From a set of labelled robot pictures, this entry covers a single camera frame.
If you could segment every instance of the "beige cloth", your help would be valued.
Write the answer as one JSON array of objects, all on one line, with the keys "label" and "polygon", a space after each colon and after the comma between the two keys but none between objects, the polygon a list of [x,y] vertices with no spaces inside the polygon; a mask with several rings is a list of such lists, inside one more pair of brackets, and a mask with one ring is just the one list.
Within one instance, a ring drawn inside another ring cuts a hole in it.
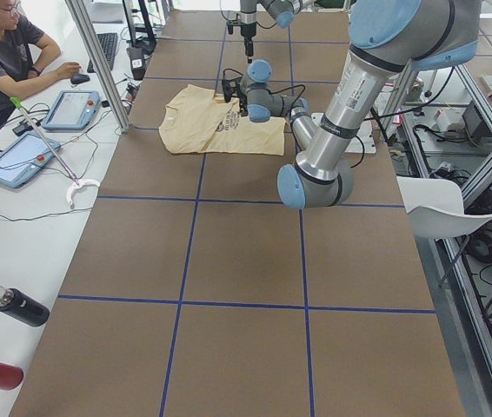
[{"label": "beige cloth", "polygon": [[159,133],[172,154],[284,154],[284,119],[252,123],[240,117],[236,98],[226,103],[214,90],[189,84],[165,109]]}]

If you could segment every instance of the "keyboard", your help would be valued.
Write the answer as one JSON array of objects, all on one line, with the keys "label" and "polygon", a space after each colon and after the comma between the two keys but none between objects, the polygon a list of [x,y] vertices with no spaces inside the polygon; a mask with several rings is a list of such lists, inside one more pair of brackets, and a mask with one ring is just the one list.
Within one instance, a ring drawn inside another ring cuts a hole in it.
[{"label": "keyboard", "polygon": [[[99,39],[103,53],[107,58],[109,68],[113,70],[113,65],[115,65],[116,42],[118,41],[118,34],[115,32],[97,33],[97,39]],[[88,72],[95,72],[91,60],[88,63]]]}]

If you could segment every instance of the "wristwatch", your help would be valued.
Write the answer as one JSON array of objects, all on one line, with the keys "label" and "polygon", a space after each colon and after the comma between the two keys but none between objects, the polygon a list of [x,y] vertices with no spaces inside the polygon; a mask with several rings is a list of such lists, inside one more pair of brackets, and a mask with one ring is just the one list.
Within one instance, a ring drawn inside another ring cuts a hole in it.
[{"label": "wristwatch", "polygon": [[31,67],[30,71],[34,71],[37,74],[37,76],[41,75],[41,71],[37,70],[36,67]]}]

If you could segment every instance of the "tablet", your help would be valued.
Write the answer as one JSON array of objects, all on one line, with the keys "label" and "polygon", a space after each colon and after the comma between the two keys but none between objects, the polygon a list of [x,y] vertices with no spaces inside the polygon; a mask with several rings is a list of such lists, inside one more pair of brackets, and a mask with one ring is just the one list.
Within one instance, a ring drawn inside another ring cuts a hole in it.
[{"label": "tablet", "polygon": [[84,130],[100,105],[97,91],[61,91],[41,125],[49,131]]},{"label": "tablet", "polygon": [[[49,139],[54,149],[61,144]],[[0,155],[0,184],[10,189],[22,187],[53,157],[47,145],[33,131],[16,139]]]}]

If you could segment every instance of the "computer mouse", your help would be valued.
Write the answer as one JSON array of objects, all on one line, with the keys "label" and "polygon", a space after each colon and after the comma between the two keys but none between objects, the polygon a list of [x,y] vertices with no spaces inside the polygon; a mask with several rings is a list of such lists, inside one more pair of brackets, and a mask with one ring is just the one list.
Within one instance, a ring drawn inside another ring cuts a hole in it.
[{"label": "computer mouse", "polygon": [[88,76],[86,74],[82,74],[81,72],[78,72],[77,74],[73,75],[70,78],[70,82],[73,85],[78,85],[78,84],[81,84],[81,83],[86,83],[89,80],[90,80],[90,76]]}]

